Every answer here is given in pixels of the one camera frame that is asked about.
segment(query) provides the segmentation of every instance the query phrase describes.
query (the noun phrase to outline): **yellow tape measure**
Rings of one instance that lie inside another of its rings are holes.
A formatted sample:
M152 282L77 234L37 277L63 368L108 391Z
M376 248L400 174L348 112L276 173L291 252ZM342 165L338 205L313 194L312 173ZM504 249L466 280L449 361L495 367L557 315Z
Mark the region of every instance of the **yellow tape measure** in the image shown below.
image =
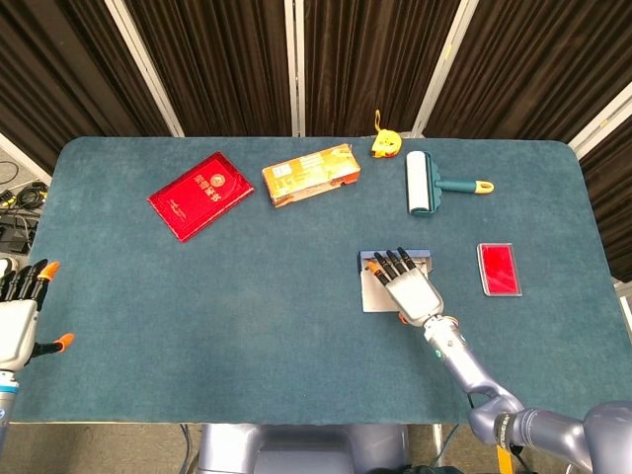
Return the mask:
M399 153L402 147L402 137L393 130L385 130L379 127L379 110L375 111L375 130L377 136L371 147L373 158L392 158Z

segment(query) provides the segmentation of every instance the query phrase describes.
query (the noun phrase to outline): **teal handle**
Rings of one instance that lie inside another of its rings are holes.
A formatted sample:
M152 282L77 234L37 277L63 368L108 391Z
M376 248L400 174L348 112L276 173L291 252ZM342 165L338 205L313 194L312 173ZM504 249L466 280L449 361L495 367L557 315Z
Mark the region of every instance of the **teal handle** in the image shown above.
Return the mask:
M475 181L436 181L434 185L444 191L457 191L458 193L475 193Z

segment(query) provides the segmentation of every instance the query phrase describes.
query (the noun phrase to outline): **red card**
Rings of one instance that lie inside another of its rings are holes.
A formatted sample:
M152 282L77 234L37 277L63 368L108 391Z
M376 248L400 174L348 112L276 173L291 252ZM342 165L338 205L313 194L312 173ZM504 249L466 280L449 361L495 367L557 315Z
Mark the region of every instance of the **red card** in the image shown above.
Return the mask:
M521 296L512 244L479 244L478 265L488 296Z

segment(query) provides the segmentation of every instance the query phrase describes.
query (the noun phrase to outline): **cardboard box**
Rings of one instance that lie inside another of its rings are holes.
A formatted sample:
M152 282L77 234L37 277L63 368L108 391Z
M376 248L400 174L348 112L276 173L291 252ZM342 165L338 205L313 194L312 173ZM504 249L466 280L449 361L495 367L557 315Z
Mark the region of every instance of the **cardboard box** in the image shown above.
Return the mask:
M275 207L355 183L359 164L345 143L264 168Z

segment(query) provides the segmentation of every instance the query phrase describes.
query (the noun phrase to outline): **red hardcover book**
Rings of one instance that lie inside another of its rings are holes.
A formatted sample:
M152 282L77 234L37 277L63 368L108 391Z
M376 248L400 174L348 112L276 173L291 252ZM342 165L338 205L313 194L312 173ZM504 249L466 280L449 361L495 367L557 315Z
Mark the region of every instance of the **red hardcover book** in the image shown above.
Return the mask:
M147 200L184 243L254 190L224 155L215 152Z

